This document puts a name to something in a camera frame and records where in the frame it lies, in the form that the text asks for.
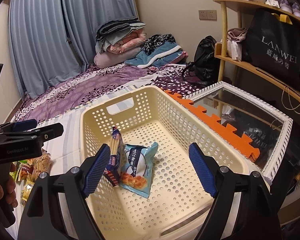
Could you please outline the person left hand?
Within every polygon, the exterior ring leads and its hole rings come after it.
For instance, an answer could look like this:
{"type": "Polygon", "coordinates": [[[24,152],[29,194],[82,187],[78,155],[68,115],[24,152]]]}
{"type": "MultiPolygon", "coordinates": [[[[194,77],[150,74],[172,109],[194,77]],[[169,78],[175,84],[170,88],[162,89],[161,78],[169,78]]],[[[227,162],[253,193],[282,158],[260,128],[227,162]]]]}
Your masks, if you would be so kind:
{"type": "Polygon", "coordinates": [[[7,204],[12,205],[13,208],[18,206],[15,187],[15,181],[11,176],[9,176],[4,187],[0,185],[0,200],[4,198],[7,204]]]}

